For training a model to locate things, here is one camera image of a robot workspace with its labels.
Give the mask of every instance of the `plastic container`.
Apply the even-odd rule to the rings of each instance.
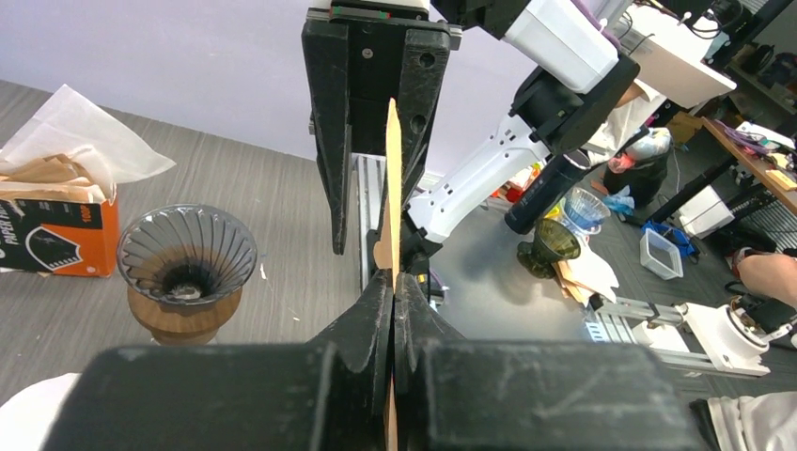
[[[651,229],[639,242],[639,262],[664,280],[683,277],[678,246]]]

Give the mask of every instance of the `blue plastic bag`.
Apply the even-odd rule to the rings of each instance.
[[[633,197],[631,197],[631,187],[626,186],[617,194],[610,194],[603,198],[603,203],[611,211],[631,216],[633,214]]]

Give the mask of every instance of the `gray wood grain surface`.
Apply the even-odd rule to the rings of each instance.
[[[0,81],[0,143],[49,96]],[[241,307],[219,333],[220,343],[306,341],[353,304],[361,291],[354,189],[346,253],[335,256],[314,162],[110,113],[177,162],[154,179],[120,186],[122,226],[164,205],[204,203],[238,217],[258,241],[266,278],[258,264]],[[148,332],[133,319],[118,274],[0,274],[0,405],[31,383],[81,371],[102,350],[147,343]]]

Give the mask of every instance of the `wooden stand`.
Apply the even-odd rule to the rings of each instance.
[[[154,301],[132,287],[127,300],[135,319],[152,333],[161,345],[204,345],[213,340],[238,309],[242,288],[217,303],[198,306],[166,305]]]

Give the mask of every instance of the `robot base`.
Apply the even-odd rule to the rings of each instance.
[[[728,305],[712,308],[685,303],[676,308],[718,370],[756,377],[770,373],[761,364],[769,343],[747,331]]]

